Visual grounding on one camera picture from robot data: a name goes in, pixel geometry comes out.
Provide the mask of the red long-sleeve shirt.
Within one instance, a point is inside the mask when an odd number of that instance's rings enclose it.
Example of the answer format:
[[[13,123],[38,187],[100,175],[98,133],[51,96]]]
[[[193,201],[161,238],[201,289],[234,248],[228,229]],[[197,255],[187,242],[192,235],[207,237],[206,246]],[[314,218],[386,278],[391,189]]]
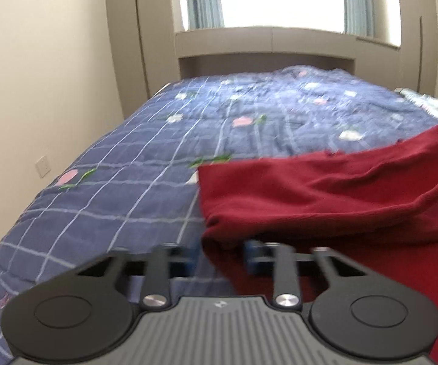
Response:
[[[243,295],[244,242],[329,247],[427,295],[438,307],[438,125],[384,148],[201,166],[202,247]],[[438,362],[438,339],[432,351]]]

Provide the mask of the light blue folded clothes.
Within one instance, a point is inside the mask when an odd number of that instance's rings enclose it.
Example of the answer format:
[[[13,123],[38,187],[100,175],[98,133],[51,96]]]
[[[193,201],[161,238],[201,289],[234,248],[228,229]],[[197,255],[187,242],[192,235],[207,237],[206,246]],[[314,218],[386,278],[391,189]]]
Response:
[[[395,92],[438,119],[438,98],[427,94],[419,94],[408,88],[396,88]]]

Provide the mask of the blue plaid floral quilt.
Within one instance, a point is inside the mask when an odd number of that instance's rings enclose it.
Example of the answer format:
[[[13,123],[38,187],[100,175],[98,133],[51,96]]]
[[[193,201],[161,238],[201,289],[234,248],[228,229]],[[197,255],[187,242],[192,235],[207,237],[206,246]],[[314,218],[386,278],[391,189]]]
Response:
[[[438,119],[344,70],[272,73],[169,84],[52,182],[0,242],[0,316],[18,293],[114,247],[197,241],[203,162],[360,152],[416,136]],[[11,355],[0,332],[0,364]]]

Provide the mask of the blue right curtain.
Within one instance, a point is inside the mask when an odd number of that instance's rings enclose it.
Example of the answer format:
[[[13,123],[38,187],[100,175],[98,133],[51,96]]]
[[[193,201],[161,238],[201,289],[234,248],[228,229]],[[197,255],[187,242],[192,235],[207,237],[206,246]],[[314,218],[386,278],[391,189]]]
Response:
[[[344,0],[345,32],[355,36],[375,35],[373,0]]]

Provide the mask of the white wall socket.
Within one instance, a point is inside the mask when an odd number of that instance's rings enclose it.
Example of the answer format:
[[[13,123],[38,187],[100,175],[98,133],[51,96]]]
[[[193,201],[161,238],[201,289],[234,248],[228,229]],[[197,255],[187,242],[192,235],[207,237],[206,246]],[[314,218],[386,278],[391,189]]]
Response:
[[[51,165],[47,155],[40,157],[35,162],[35,168],[40,178],[46,177],[51,172]]]

